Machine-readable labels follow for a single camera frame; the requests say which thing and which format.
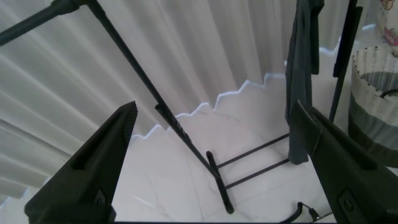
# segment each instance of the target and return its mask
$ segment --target dark gray garment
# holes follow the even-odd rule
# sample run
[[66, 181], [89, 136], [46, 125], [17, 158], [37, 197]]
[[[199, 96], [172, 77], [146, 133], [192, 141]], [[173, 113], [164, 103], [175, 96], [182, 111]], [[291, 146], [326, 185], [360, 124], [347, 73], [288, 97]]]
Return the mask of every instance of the dark gray garment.
[[[317, 19], [323, 5], [323, 0], [297, 0], [286, 67], [286, 121], [288, 124], [293, 105], [297, 100], [312, 106], [311, 73], [312, 69], [314, 73], [318, 72], [319, 56], [311, 56], [311, 51], [319, 50], [319, 46], [318, 22], [311, 22], [311, 20]], [[293, 164], [308, 161], [307, 152], [299, 142], [297, 133], [290, 128], [288, 159]]]

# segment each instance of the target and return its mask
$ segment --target gray cloth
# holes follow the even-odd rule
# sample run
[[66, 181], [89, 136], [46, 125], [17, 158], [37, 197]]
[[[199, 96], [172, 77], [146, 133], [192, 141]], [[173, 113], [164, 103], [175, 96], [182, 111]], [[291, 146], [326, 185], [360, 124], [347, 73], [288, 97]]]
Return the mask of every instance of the gray cloth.
[[[311, 73], [312, 69], [317, 70], [319, 67], [319, 56], [317, 53], [312, 53], [312, 56], [311, 52], [314, 52], [314, 49], [319, 50], [317, 17], [323, 5], [323, 0], [297, 0], [286, 68], [285, 117], [288, 124], [293, 105], [297, 100], [312, 105]], [[293, 164], [308, 161], [306, 150], [300, 146], [299, 137], [291, 128], [288, 159]]]

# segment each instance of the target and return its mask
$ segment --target clothes rack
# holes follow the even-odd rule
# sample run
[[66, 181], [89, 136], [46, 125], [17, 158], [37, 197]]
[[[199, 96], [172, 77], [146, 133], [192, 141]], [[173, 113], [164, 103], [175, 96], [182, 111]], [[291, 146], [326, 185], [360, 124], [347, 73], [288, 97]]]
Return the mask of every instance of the clothes rack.
[[[39, 25], [47, 22], [54, 17], [68, 14], [74, 12], [80, 8], [80, 6], [88, 6], [90, 11], [95, 15], [95, 17], [100, 21], [102, 26], [105, 28], [107, 33], [111, 36], [114, 43], [118, 46], [119, 50], [123, 53], [127, 61], [133, 67], [133, 69], [138, 74], [139, 78], [144, 82], [145, 86], [148, 88], [152, 96], [156, 99], [157, 105], [155, 109], [160, 113], [163, 119], [170, 125], [170, 127], [177, 133], [177, 135], [181, 138], [181, 140], [187, 145], [189, 150], [193, 152], [193, 154], [197, 157], [197, 159], [206, 167], [209, 173], [215, 178], [215, 181], [218, 186], [218, 190], [220, 191], [221, 198], [223, 200], [224, 206], [226, 211], [229, 214], [234, 212], [234, 207], [229, 199], [227, 190], [231, 187], [237, 186], [247, 180], [250, 180], [258, 175], [261, 175], [265, 172], [268, 172], [276, 167], [279, 167], [289, 160], [284, 159], [276, 164], [273, 164], [269, 167], [266, 167], [260, 171], [257, 171], [247, 177], [244, 177], [240, 180], [237, 180], [231, 184], [225, 185], [223, 179], [218, 172], [218, 169], [227, 166], [233, 162], [238, 161], [254, 152], [257, 152], [267, 146], [270, 146], [274, 143], [277, 143], [289, 136], [289, 134], [285, 134], [280, 136], [274, 140], [271, 140], [261, 146], [258, 146], [254, 149], [251, 149], [248, 152], [245, 152], [235, 158], [232, 158], [226, 162], [221, 164], [216, 164], [213, 154], [210, 151], [206, 152], [206, 156], [208, 161], [202, 156], [199, 150], [194, 146], [192, 141], [190, 140], [188, 134], [183, 130], [181, 125], [179, 124], [178, 120], [175, 118], [169, 107], [167, 106], [166, 102], [163, 100], [159, 92], [156, 90], [155, 86], [149, 80], [148, 76], [146, 75], [145, 71], [141, 68], [127, 45], [122, 40], [121, 36], [117, 32], [117, 30], [112, 25], [111, 21], [106, 16], [105, 11], [101, 7], [101, 5], [97, 2], [97, 0], [54, 0], [51, 5], [38, 13], [34, 14], [33, 16], [28, 17], [27, 19], [23, 20], [22, 22], [4, 30], [0, 33], [0, 46], [18, 38], [19, 36], [27, 33], [28, 31], [38, 27]], [[337, 109], [338, 98], [340, 97], [341, 89], [344, 82], [345, 71], [348, 66], [349, 55], [353, 46], [354, 37], [356, 34], [356, 30], [358, 29], [359, 18], [361, 16], [361, 7], [356, 7], [356, 0], [351, 0], [349, 2], [349, 7], [347, 10], [345, 25], [343, 34], [341, 37], [341, 44], [339, 47], [338, 57], [335, 64], [335, 73], [336, 77], [338, 77], [338, 82], [336, 84], [335, 95], [333, 97], [333, 104], [331, 107], [331, 120], [334, 119], [335, 112]]]

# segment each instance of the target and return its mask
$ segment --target curtain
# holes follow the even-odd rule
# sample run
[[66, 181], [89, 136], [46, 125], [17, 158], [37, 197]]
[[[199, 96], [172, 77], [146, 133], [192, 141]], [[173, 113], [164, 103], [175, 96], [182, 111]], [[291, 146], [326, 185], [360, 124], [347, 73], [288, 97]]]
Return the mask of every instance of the curtain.
[[[51, 1], [0, 1], [0, 30]], [[295, 1], [99, 3], [175, 115], [284, 72]], [[361, 4], [367, 12], [368, 2]], [[325, 0], [320, 45], [334, 49], [346, 0]], [[0, 204], [41, 187], [119, 106], [136, 101], [134, 134], [167, 127], [156, 102], [87, 7], [0, 49]]]

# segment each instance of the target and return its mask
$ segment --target curtain fold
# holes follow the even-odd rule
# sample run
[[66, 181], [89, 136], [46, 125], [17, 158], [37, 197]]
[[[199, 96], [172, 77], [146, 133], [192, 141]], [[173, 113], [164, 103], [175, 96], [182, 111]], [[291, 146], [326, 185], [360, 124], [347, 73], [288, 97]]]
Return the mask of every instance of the curtain fold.
[[[50, 2], [1, 0], [0, 30]], [[99, 3], [175, 115], [202, 102], [214, 106], [220, 93], [246, 80], [263, 83], [266, 72], [284, 72], [295, 1]], [[367, 12], [368, 1], [361, 4]], [[322, 47], [335, 48], [347, 5], [325, 1]], [[40, 187], [129, 101], [139, 109], [134, 134], [167, 127], [155, 99], [85, 6], [2, 46], [0, 70], [0, 194], [18, 198], [27, 186]]]

